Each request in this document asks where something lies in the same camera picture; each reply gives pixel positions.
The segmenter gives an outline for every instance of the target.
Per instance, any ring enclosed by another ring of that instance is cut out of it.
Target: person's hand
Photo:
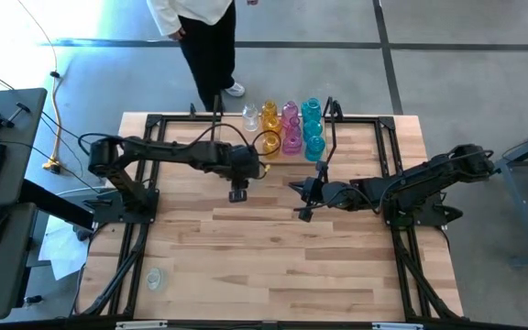
[[[187,33],[184,31],[184,28],[181,27],[181,29],[179,29],[178,31],[176,31],[176,32],[174,32],[172,34],[169,34],[169,38],[174,40],[174,41],[179,41],[179,40],[182,40],[182,38],[186,34]]]

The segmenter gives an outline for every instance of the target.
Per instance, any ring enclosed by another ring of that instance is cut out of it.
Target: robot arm
[[[487,153],[480,146],[461,145],[387,178],[351,180],[349,184],[307,178],[303,182],[291,183],[291,187],[301,193],[303,200],[311,196],[318,205],[345,211],[373,209],[378,213],[387,204],[390,210],[410,213],[456,182],[487,180],[494,170]],[[295,210],[310,211],[305,208]]]
[[[121,147],[120,156],[117,147]],[[259,156],[253,146],[232,146],[219,141],[176,142],[145,141],[139,137],[105,137],[91,145],[89,171],[107,178],[121,193],[127,211],[143,209],[149,204],[147,190],[134,182],[126,167],[138,160],[158,160],[189,164],[205,173],[213,172],[232,182],[229,201],[247,199],[248,179],[259,177]]]

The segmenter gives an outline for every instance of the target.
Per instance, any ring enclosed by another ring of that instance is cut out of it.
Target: wooden table
[[[146,116],[125,113],[119,134],[141,136]],[[404,168],[425,161],[418,117],[395,116],[395,122]],[[208,126],[170,123],[166,140],[190,142]],[[380,176],[372,127],[339,124],[336,134],[331,181]],[[331,130],[327,136],[331,141]],[[388,135],[384,137],[394,169]],[[127,169],[132,177],[135,169],[136,164]],[[161,163],[159,210],[148,235],[135,317],[402,321],[389,229],[371,211],[319,209],[310,224],[300,221],[292,208],[303,202],[287,184],[312,174],[313,165],[273,166],[265,180],[250,183],[247,202],[230,204],[229,182],[187,165]],[[82,309],[115,273],[123,229],[108,225],[92,243],[82,278]],[[451,310],[462,314],[444,237],[423,227],[417,228],[417,236],[426,278]],[[146,285],[151,268],[166,274],[168,283],[159,291]],[[129,278],[124,284],[120,311]],[[413,280],[410,287],[419,311]]]

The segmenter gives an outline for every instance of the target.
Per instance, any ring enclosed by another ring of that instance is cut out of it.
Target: white sneaker
[[[239,83],[234,83],[233,86],[229,88],[225,88],[225,91],[234,97],[242,97],[246,93],[246,88],[244,86],[240,85]]]

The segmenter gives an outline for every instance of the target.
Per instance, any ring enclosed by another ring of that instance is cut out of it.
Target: clear glass cup
[[[297,155],[303,148],[303,139],[301,136],[287,136],[282,140],[282,153],[285,155]]]
[[[318,136],[311,137],[307,140],[304,157],[309,161],[318,161],[323,157],[323,150],[325,150],[325,141]]]
[[[305,141],[312,137],[319,137],[323,132],[323,126],[318,121],[309,121],[302,126],[302,135]]]
[[[267,118],[271,118],[271,117],[276,118],[278,116],[279,116],[278,107],[276,106],[274,101],[272,100],[266,101],[266,103],[262,106],[262,123],[264,123],[264,121]]]
[[[281,133],[282,123],[278,117],[273,116],[273,117],[268,117],[264,119],[264,122],[262,123],[262,131],[267,131],[267,130],[275,131],[278,134]],[[265,134],[265,136],[270,136],[270,135],[276,136],[275,134],[272,134],[270,132]]]
[[[244,117],[244,129],[248,132],[253,132],[258,129],[258,109],[253,104],[246,104],[244,111],[242,111],[242,117]]]
[[[275,135],[266,136],[262,144],[262,149],[264,150],[264,154],[268,154],[264,156],[267,159],[273,160],[277,158],[281,152],[281,141],[279,140],[279,137]]]
[[[302,103],[302,121],[307,123],[309,121],[321,120],[321,104],[316,98],[310,98],[307,102]]]
[[[291,118],[289,120],[289,127],[285,130],[286,137],[296,136],[300,138],[301,133],[301,119],[298,116]]]
[[[291,118],[296,116],[299,116],[299,107],[293,101],[287,102],[287,104],[282,107],[282,126],[288,128]]]

